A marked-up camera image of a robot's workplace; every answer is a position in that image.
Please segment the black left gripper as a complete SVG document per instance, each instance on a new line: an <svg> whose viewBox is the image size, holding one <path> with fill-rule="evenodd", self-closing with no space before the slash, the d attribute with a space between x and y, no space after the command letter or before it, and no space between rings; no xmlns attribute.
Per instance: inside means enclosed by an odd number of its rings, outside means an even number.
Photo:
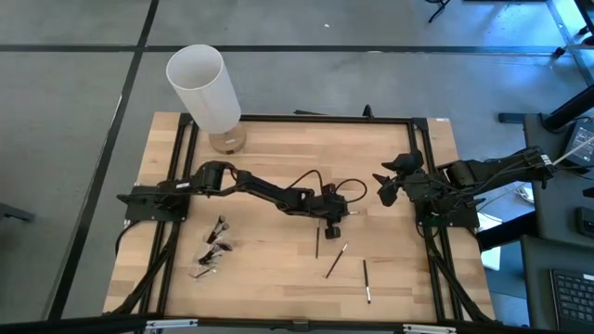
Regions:
<svg viewBox="0 0 594 334"><path fill-rule="evenodd" d="M311 217L326 222L325 239L335 239L341 236L341 229L337 223L348 215L349 211L347 200L337 193L335 184L323 185L320 194L313 195L306 201L306 208Z"/></svg>

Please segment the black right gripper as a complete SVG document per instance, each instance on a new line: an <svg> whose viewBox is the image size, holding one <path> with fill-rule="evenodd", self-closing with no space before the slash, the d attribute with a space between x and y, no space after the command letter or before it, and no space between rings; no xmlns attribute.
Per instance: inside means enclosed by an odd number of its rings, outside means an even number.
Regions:
<svg viewBox="0 0 594 334"><path fill-rule="evenodd" d="M410 184L407 178L420 170L423 164L424 159L419 150L401 153L393 161L381 163L383 168L394 172L393 177L376 173L372 175L381 185L378 195L383 206L390 207L394 204L399 189Z"/></svg>

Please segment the white paper sheet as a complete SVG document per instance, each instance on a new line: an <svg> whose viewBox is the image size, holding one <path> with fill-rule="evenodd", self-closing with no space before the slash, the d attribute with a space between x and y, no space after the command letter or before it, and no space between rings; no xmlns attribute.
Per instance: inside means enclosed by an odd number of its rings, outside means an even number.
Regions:
<svg viewBox="0 0 594 334"><path fill-rule="evenodd" d="M479 219L479 232L502 224L501 219L491 216L489 214L478 212L477 216ZM498 271L500 269L500 253L500 247L495 247L491 250L483 250L481 253L481 259L484 268Z"/></svg>

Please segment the black chair base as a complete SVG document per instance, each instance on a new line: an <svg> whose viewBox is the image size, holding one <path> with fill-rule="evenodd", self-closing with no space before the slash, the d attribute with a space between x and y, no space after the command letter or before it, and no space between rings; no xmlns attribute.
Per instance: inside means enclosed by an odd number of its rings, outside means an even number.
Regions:
<svg viewBox="0 0 594 334"><path fill-rule="evenodd" d="M450 3L451 0L424 0L426 3L436 5L436 10L428 19L429 23L433 23L434 20L440 16L446 9L446 6Z"/></svg>

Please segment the dark grey side desk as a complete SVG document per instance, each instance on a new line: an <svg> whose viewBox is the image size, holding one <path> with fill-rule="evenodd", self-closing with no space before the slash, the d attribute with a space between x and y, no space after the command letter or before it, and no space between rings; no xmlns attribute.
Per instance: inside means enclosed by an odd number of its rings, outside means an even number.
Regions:
<svg viewBox="0 0 594 334"><path fill-rule="evenodd" d="M540 147L552 161L562 155L565 133L554 134L546 130L537 114L524 117L523 129L528 147ZM576 213L579 208L594 211L594 198L583 196L583 190L594 186L594 168L583 176L559 171L549 179L543 189L540 182L533 183L536 225L541 238L594 248L594 238L578 233Z"/></svg>

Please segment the white cylinder lamp wooden base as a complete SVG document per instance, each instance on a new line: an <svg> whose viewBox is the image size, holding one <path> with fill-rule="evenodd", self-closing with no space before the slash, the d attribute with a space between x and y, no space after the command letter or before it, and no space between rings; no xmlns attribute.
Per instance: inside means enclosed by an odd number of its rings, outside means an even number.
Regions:
<svg viewBox="0 0 594 334"><path fill-rule="evenodd" d="M241 107L222 54L209 45L190 45L171 56L166 78L212 148L230 155L247 142Z"/></svg>

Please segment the dark grey low desk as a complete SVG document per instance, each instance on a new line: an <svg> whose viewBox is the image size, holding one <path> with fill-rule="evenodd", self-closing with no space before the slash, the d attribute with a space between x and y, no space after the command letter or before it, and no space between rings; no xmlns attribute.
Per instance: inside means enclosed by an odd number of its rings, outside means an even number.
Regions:
<svg viewBox="0 0 594 334"><path fill-rule="evenodd" d="M528 236L521 248L530 326L574 334L557 328L550 270L594 275L594 249Z"/></svg>

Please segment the black pole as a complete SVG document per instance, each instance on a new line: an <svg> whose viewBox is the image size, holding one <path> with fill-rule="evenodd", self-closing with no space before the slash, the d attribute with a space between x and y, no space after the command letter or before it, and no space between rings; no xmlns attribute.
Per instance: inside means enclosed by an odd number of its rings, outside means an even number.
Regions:
<svg viewBox="0 0 594 334"><path fill-rule="evenodd" d="M526 128L532 126L550 134L560 134L573 122L585 119L585 114L594 109L594 84L570 98L551 113L511 113L497 115L500 123L523 123Z"/></svg>

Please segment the black device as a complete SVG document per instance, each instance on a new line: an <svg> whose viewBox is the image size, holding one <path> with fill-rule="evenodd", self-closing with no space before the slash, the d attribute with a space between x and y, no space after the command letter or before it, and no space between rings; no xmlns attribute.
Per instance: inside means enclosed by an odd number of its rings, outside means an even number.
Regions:
<svg viewBox="0 0 594 334"><path fill-rule="evenodd" d="M579 207L575 212L576 228L579 234L594 238L594 210Z"/></svg>

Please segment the black keyboard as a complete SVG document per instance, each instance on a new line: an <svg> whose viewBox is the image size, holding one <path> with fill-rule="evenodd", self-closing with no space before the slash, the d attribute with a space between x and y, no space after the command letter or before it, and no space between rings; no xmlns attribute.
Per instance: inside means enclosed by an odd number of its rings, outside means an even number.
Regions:
<svg viewBox="0 0 594 334"><path fill-rule="evenodd" d="M594 334L594 275L550 270L557 328L574 334Z"/></svg>

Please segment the black wheeled stand base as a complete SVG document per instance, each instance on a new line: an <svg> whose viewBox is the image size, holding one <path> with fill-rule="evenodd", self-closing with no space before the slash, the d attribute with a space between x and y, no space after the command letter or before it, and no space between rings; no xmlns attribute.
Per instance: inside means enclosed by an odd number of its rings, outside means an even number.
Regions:
<svg viewBox="0 0 594 334"><path fill-rule="evenodd" d="M584 21L584 26L575 34L576 37L581 38L581 41L558 47L551 54L554 58L559 58L568 51L594 50L594 0L574 0L574 2Z"/></svg>

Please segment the dark grey furniture foot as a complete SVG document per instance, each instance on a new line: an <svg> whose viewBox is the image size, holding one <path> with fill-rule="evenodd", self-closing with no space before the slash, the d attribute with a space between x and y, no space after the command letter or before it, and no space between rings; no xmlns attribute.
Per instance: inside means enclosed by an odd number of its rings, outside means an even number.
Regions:
<svg viewBox="0 0 594 334"><path fill-rule="evenodd" d="M0 202L0 221L5 218L15 218L23 222L31 222L34 220L35 214Z"/></svg>

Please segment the black aluminium table frame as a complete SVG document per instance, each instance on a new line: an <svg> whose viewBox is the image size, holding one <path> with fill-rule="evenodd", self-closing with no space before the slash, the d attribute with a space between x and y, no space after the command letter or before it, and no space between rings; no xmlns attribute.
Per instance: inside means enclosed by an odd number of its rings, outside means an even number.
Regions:
<svg viewBox="0 0 594 334"><path fill-rule="evenodd" d="M360 214L349 214L342 235L327 240L319 221L288 216L249 194L196 196L181 224L171 271L154 283L151 310L199 318L362 322L432 322L438 312L455 313L448 286L432 286L413 204L400 195L394 205L383 206L372 176L382 162L412 147L430 146L436 164L456 160L448 120L254 115L244 126L248 141L231 156L234 165L277 186L336 183L350 211ZM192 258L219 215L230 225L225 239L233 250L218 261L215 274L195 280L188 275Z"/></svg>

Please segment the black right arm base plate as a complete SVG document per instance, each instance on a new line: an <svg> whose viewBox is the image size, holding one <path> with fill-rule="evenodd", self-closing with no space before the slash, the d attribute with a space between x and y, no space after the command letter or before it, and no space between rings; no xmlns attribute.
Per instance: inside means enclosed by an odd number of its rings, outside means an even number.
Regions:
<svg viewBox="0 0 594 334"><path fill-rule="evenodd" d="M474 207L435 212L429 204L415 205L416 224L429 227L478 227L479 219Z"/></svg>

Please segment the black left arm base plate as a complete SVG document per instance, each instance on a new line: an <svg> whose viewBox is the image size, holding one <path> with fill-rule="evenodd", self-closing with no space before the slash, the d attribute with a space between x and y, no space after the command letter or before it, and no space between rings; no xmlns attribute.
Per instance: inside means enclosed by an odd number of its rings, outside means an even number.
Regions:
<svg viewBox="0 0 594 334"><path fill-rule="evenodd" d="M134 186L129 194L118 194L126 205L124 218L130 221L183 222L190 195L162 190L157 186Z"/></svg>

